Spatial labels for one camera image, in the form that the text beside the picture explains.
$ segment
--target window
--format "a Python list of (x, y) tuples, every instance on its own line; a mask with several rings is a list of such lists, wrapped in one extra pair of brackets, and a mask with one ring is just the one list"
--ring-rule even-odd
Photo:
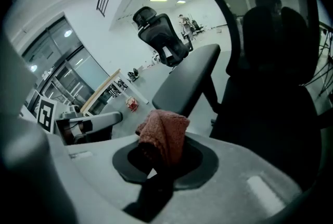
[[(108, 75), (84, 48), (68, 24), (61, 18), (46, 28), (22, 55), (37, 76), (25, 104), (36, 116), (40, 95), (80, 108), (108, 78)], [(106, 105), (96, 101), (96, 108)]]

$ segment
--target chair armrest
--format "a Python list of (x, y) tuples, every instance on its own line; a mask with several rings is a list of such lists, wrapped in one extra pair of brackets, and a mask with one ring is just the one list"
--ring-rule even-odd
[(154, 107), (188, 117), (204, 92), (214, 108), (217, 96), (211, 81), (211, 73), (220, 51), (218, 44), (210, 44), (188, 55), (155, 94), (152, 99)]

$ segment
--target table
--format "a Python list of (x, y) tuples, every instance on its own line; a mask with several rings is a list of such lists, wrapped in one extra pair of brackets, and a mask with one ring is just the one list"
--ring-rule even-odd
[(134, 94), (145, 104), (149, 103), (149, 101), (141, 94), (141, 92), (139, 92), (139, 90), (134, 87), (133, 84), (121, 73), (120, 69), (117, 69), (116, 72), (113, 73), (105, 82), (103, 82), (93, 93), (93, 95), (90, 96), (87, 102), (82, 106), (80, 110), (81, 113), (83, 113), (84, 115), (87, 114), (89, 116), (92, 116), (92, 114), (89, 112), (89, 109), (111, 84), (113, 84), (126, 98), (129, 98), (129, 96), (115, 83), (114, 80), (117, 77), (119, 77), (128, 86), (128, 88), (130, 88), (134, 92)]

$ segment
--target pink towel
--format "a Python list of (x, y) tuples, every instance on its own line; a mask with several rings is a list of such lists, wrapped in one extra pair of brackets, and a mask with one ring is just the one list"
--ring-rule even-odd
[(182, 158), (188, 125), (189, 120), (184, 116), (170, 111), (153, 110), (136, 129), (136, 134), (140, 135), (139, 147), (159, 168), (172, 167)]

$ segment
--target red object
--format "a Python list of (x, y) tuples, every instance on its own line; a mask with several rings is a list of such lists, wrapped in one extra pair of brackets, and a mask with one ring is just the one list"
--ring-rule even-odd
[(137, 100), (134, 99), (132, 96), (126, 100), (126, 105), (132, 112), (135, 112), (137, 110), (137, 107), (139, 106)]

